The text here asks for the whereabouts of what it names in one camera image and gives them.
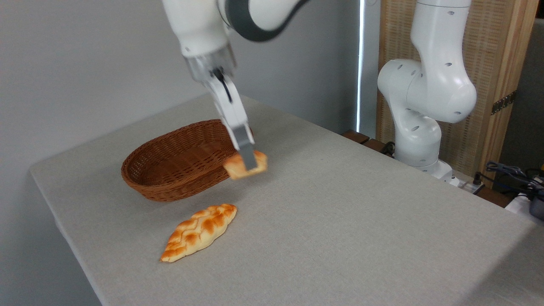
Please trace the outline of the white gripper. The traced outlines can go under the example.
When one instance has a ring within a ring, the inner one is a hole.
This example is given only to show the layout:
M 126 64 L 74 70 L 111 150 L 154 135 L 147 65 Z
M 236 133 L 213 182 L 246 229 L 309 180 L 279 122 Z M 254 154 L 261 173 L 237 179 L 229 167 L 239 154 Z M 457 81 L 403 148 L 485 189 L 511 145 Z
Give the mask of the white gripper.
M 232 130 L 233 145 L 237 148 L 246 170 L 257 168 L 253 153 L 253 135 L 241 97 L 233 81 L 222 68 L 214 68 L 210 71 L 210 80 L 205 85 L 214 98 L 220 118 Z

